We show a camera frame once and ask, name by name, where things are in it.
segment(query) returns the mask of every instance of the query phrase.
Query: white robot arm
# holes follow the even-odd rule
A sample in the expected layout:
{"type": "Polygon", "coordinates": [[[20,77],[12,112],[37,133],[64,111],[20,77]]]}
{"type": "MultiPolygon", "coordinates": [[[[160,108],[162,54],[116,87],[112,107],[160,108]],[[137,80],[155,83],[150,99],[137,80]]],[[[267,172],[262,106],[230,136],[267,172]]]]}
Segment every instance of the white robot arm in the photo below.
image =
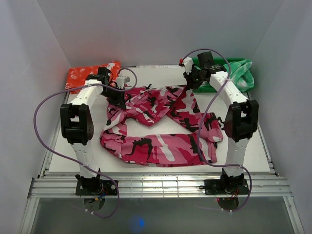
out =
{"type": "MultiPolygon", "coordinates": [[[[198,61],[198,66],[189,57],[180,61],[180,66],[185,67],[183,75],[187,84],[196,89],[207,81],[217,91],[220,90],[228,76],[224,66],[214,63],[211,52],[199,54],[198,61]]],[[[226,83],[219,95],[228,108],[224,121],[224,130],[229,139],[225,164],[243,165],[246,147],[257,130],[259,105],[256,100],[245,97],[231,81],[226,83]]],[[[223,187],[236,189],[244,182],[243,169],[238,166],[224,167],[221,180],[223,187]]]]}
{"type": "MultiPolygon", "coordinates": [[[[129,77],[113,78],[107,68],[99,68],[97,75],[87,77],[85,85],[105,84],[117,89],[125,89],[124,85],[129,81],[129,77]]],[[[109,103],[122,109],[125,108],[124,92],[99,85],[83,88],[73,101],[60,107],[62,136],[73,147],[77,160],[94,171],[99,171],[99,167],[91,147],[94,126],[90,109],[100,94],[107,97],[109,103]]],[[[83,166],[80,166],[80,174],[76,175],[76,178],[83,188],[90,192],[96,192],[101,186],[99,176],[83,166]]]]}

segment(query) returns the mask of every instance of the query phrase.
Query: green cloth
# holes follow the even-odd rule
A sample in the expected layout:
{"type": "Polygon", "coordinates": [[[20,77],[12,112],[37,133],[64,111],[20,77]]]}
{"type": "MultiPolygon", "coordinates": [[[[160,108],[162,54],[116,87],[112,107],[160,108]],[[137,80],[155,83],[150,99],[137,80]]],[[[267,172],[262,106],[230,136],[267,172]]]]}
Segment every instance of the green cloth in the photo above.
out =
{"type": "MultiPolygon", "coordinates": [[[[241,92],[246,92],[254,87],[254,78],[249,71],[252,63],[250,59],[230,62],[232,69],[230,79],[241,92]]],[[[225,64],[224,67],[227,71],[229,70],[227,64],[225,64]]]]}

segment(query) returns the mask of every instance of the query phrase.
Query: pink camouflage cloth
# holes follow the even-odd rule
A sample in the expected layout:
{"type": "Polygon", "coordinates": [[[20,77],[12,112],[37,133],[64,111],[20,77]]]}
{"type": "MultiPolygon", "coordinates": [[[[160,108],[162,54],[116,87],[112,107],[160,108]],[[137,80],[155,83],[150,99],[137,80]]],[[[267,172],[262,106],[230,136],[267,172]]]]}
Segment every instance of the pink camouflage cloth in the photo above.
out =
{"type": "MultiPolygon", "coordinates": [[[[201,165],[196,134],[202,113],[193,92],[185,85],[162,88],[139,87],[125,94],[126,110],[108,105],[108,120],[101,136],[101,146],[128,163],[173,167],[201,165]],[[167,115],[190,131],[189,134],[127,136],[127,118],[152,126],[167,115]]],[[[214,113],[205,117],[200,148],[207,160],[217,162],[216,143],[223,140],[214,113]]]]}

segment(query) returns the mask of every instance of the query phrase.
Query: white platform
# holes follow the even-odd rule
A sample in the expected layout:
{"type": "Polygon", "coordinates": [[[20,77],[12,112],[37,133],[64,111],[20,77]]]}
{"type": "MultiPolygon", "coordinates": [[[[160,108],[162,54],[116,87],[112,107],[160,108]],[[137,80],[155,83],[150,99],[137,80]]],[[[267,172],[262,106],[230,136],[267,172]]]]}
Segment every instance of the white platform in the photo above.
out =
{"type": "MultiPolygon", "coordinates": [[[[150,83],[152,87],[161,87],[169,85],[181,85],[186,84],[183,77],[183,68],[134,68],[133,69],[138,77],[138,87],[147,86],[150,83]]],[[[131,77],[131,83],[133,82],[133,77],[130,72],[122,71],[122,75],[128,75],[131,77]]],[[[70,95],[69,100],[71,101],[76,95],[70,95]]],[[[212,99],[214,94],[195,94],[198,102],[198,106],[201,112],[204,112],[209,101],[212,99]]],[[[106,115],[107,101],[103,96],[95,101],[92,109],[91,115],[95,127],[94,137],[92,139],[92,147],[94,155],[97,157],[99,167],[102,172],[107,173],[208,173],[208,172],[221,172],[221,168],[214,168],[208,165],[200,166],[188,166],[188,167],[147,167],[135,164],[125,163],[114,155],[110,154],[104,148],[101,147],[99,143],[99,135],[103,129],[104,124],[107,120],[106,115]]],[[[222,120],[225,119],[227,108],[223,103],[221,98],[217,98],[209,112],[214,112],[216,116],[220,116],[222,120]]],[[[168,117],[164,117],[159,123],[153,127],[146,127],[133,119],[128,119],[126,121],[128,126],[129,136],[143,136],[150,134],[177,134],[177,133],[189,133],[188,130],[182,126],[175,123],[168,117]]],[[[216,150],[217,164],[224,164],[227,154],[228,139],[223,132],[224,140],[218,143],[218,148],[216,150]]],[[[72,158],[76,158],[74,150],[67,143],[61,135],[58,133],[58,138],[55,146],[55,150],[72,158]]],[[[270,171],[267,162],[264,146],[262,144],[259,131],[257,130],[252,139],[250,140],[245,154],[244,166],[251,173],[267,173],[270,171]]],[[[49,168],[50,173],[56,174],[75,174],[79,173],[79,166],[69,160],[63,159],[57,155],[53,155],[51,165],[49,168]]]]}

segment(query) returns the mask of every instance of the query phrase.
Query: white wall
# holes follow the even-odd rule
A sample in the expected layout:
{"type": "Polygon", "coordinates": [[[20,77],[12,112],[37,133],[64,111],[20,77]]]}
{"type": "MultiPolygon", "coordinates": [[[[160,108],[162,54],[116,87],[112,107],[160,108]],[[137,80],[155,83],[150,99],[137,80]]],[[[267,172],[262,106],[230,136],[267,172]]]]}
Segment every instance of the white wall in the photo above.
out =
{"type": "Polygon", "coordinates": [[[284,0],[252,60],[252,96],[273,163],[312,233],[312,2],[284,0]]]}
{"type": "Polygon", "coordinates": [[[210,46],[251,58],[282,0],[38,0],[72,66],[177,64],[210,46]]]}
{"type": "MultiPolygon", "coordinates": [[[[64,88],[69,63],[36,0],[0,0],[0,22],[0,233],[15,234],[45,154],[33,112],[44,97],[64,88]]],[[[46,142],[62,98],[39,115],[46,142]]]]}

